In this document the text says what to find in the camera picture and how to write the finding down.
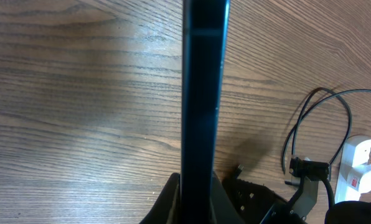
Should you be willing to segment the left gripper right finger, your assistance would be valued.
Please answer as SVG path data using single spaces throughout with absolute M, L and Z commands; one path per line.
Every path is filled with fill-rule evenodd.
M 212 176 L 212 190 L 211 190 L 211 204 L 214 223 L 216 224 L 244 224 L 245 222 L 239 216 L 231 200 L 216 175 L 213 172 Z

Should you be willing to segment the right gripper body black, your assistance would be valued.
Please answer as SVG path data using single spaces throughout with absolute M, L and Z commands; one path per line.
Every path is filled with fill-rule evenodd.
M 296 213 L 287 208 L 287 201 L 268 187 L 241 179 L 223 179 L 222 185 L 245 223 L 303 224 Z

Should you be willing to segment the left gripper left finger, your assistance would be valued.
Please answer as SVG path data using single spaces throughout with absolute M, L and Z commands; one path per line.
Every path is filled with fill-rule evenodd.
M 180 174 L 173 173 L 166 182 L 153 207 L 140 224 L 178 224 Z

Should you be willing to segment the Samsung Galaxy smartphone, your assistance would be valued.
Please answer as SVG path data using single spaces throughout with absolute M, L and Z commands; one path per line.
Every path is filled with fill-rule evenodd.
M 181 223 L 210 223 L 229 11 L 229 0 L 183 2 Z

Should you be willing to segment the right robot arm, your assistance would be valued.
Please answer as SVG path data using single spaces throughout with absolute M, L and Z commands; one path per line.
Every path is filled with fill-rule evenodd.
M 285 200 L 263 185 L 240 179 L 225 179 L 222 185 L 245 223 L 303 224 L 317 202 L 318 183 L 303 181 L 290 200 Z M 371 203 L 344 201 L 333 204 L 325 223 L 371 224 Z

